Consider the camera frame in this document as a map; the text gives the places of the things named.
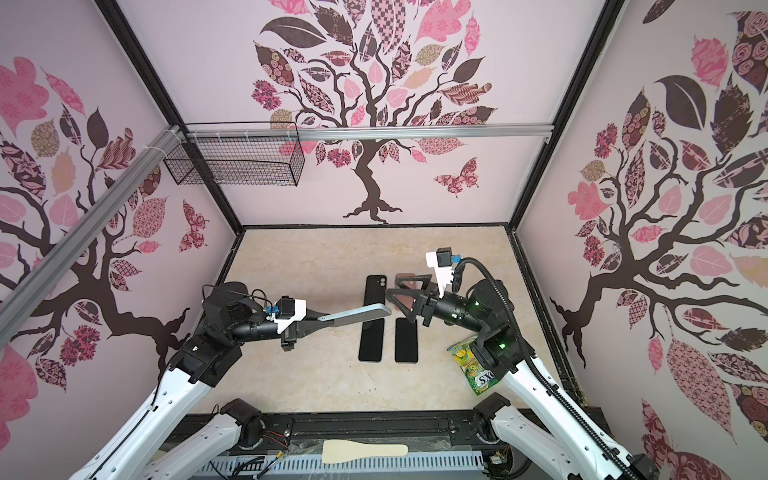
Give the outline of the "black phone case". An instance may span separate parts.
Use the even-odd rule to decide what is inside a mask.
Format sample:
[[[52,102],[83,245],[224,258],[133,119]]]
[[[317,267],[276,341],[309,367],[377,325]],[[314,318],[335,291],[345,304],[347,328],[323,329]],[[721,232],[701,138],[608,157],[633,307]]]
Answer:
[[[381,274],[368,275],[365,280],[363,305],[386,303],[387,277]]]

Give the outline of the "purple smartphone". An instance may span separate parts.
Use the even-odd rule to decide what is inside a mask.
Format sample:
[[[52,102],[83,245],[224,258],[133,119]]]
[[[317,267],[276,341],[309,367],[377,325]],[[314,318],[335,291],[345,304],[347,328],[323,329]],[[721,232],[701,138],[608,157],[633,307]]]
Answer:
[[[419,360],[418,325],[407,318],[395,321],[395,352],[397,363],[415,364]]]

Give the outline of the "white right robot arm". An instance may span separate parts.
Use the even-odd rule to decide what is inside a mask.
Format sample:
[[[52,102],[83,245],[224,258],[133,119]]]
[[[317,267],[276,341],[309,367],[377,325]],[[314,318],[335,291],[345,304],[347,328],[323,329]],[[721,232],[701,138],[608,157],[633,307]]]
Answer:
[[[656,479],[659,469],[645,454],[633,454],[601,428],[549,373],[523,338],[508,293],[494,278],[468,295],[440,290],[430,276],[400,280],[386,298],[409,320],[439,319],[475,333],[471,350],[500,384],[536,416],[530,421],[499,395],[475,408],[482,431],[515,448],[553,479]]]

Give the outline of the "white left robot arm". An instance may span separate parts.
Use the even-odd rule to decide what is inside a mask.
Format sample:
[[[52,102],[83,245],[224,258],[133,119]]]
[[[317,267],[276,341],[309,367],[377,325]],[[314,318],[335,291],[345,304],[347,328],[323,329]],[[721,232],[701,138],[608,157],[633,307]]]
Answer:
[[[213,285],[208,291],[194,334],[173,355],[153,392],[74,478],[188,478],[232,447],[253,449],[267,439],[262,413],[235,399],[215,411],[201,430],[163,460],[151,460],[241,358],[244,344],[278,339],[289,351],[298,339],[337,324],[329,315],[308,309],[303,300],[282,297],[272,304],[241,282]]]

